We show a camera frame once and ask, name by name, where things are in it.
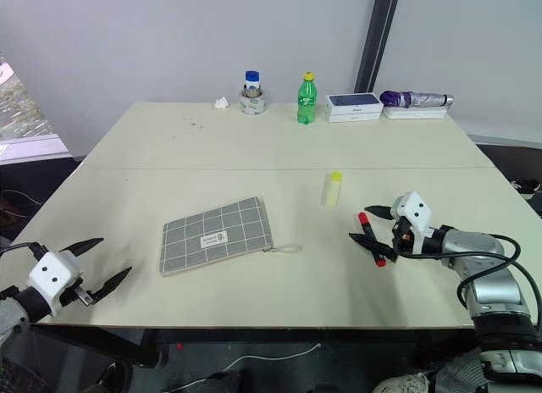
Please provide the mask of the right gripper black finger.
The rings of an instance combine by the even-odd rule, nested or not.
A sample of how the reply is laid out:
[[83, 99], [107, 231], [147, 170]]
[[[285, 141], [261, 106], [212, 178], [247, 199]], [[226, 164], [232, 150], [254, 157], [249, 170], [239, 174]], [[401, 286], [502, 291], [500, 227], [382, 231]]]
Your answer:
[[376, 263], [385, 263], [387, 261], [392, 263], [396, 262], [397, 255], [390, 246], [376, 241], [375, 239], [364, 234], [350, 233], [349, 236], [359, 246], [368, 250], [372, 254], [373, 260]]
[[367, 213], [379, 217], [381, 219], [397, 219], [398, 215], [394, 208], [388, 206], [373, 205], [365, 207], [364, 210]]

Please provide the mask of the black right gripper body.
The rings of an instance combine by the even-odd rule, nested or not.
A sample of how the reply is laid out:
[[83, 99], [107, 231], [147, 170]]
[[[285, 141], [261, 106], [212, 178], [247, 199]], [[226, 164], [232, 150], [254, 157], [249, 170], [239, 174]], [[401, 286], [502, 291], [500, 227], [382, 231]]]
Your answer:
[[392, 233], [392, 247], [397, 256], [412, 257], [418, 253], [418, 230], [406, 217], [397, 219]]

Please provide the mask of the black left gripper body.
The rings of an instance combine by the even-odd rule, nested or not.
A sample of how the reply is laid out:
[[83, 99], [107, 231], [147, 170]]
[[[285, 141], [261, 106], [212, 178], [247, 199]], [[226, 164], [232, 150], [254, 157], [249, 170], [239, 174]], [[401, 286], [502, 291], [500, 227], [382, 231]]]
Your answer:
[[78, 278], [74, 284], [66, 288], [59, 297], [59, 301], [62, 307], [66, 307], [76, 300], [81, 301], [86, 306], [92, 305], [95, 302], [94, 297], [89, 291], [85, 291], [81, 285], [83, 283], [82, 278]]

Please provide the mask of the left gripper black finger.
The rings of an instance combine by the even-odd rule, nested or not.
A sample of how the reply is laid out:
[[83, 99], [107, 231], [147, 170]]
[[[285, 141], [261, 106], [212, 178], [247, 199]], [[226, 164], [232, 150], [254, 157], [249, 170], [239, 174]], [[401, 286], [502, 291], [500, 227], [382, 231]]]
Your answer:
[[99, 302], [104, 299], [106, 296], [115, 291], [119, 285], [123, 282], [129, 272], [132, 270], [132, 267], [125, 268], [124, 270], [118, 272], [116, 275], [106, 280], [102, 287], [91, 293], [92, 300], [94, 302]]
[[85, 241], [78, 241], [62, 249], [60, 253], [66, 256], [79, 257], [80, 255], [90, 251], [93, 247], [97, 246], [103, 241], [104, 239], [102, 237], [91, 238]]

